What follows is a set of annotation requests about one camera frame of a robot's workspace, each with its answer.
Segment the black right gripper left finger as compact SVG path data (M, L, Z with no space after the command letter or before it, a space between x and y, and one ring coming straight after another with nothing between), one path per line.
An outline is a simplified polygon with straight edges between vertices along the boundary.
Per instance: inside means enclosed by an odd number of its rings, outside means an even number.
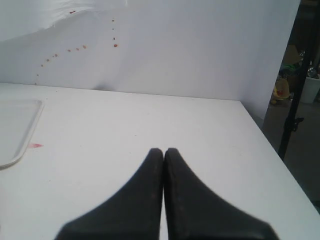
M107 201L65 224L62 240L157 240L163 201L163 153L149 150L131 177Z

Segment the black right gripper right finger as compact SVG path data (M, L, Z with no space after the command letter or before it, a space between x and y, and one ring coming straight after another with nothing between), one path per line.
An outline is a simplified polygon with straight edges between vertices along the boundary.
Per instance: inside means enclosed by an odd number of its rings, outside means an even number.
M211 191L176 148L164 156L164 202L170 240L277 240L272 227Z

